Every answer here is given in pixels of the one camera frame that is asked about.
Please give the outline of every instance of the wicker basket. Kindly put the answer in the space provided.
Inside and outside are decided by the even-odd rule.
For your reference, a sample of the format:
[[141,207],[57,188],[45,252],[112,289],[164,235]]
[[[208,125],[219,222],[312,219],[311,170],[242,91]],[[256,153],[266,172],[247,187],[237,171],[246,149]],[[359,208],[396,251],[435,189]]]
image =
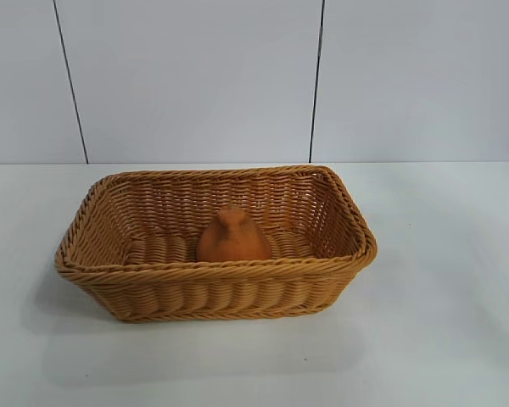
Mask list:
[[[195,262],[202,230],[229,203],[249,210],[274,259]],[[122,321],[277,318],[330,306],[376,252],[341,180],[299,165],[107,176],[55,264]]]

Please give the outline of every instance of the white tabletop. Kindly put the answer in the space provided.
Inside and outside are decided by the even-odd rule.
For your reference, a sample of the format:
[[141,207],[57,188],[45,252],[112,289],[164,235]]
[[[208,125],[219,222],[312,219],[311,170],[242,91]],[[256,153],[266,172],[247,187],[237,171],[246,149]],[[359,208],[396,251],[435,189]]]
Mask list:
[[0,165],[0,407],[509,406],[509,163],[330,164],[379,245],[330,309],[127,325],[53,269],[90,185]]

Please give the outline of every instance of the basket bottom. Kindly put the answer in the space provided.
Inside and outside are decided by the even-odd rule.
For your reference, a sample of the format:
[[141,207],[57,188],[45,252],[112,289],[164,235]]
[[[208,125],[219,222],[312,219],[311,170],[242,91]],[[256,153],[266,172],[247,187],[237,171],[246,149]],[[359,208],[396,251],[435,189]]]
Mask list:
[[185,314],[181,313],[155,313],[151,316],[147,315],[130,315],[128,317],[119,317],[118,315],[114,315],[114,317],[123,322],[130,323],[143,323],[143,322],[154,322],[154,321],[190,321],[190,320],[258,320],[258,319],[277,319],[277,318],[288,318],[302,315],[311,315],[319,313],[326,308],[328,308],[331,304],[319,306],[316,308],[306,308],[306,307],[297,307],[295,309],[287,309],[286,311],[264,311],[264,310],[252,310],[252,311],[244,311],[244,312],[235,312],[231,314],[224,313],[216,313],[215,311],[203,311],[200,309],[197,312],[189,312]]

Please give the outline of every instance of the rectangular basket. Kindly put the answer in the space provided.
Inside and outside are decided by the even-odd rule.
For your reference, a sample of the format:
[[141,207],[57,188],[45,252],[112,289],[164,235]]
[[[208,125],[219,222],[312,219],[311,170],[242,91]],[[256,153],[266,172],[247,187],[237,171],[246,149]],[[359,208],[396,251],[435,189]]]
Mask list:
[[[225,204],[250,212],[273,259],[195,261]],[[338,176],[298,165],[107,176],[91,187],[55,264],[122,321],[248,319],[325,309],[376,253]]]

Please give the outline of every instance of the orange object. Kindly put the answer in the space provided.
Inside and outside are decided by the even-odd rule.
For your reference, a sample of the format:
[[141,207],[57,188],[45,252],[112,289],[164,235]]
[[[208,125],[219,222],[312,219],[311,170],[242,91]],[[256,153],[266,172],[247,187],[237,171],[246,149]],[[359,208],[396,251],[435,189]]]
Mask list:
[[271,259],[271,248],[264,232],[245,210],[229,205],[202,233],[196,247],[197,261]]

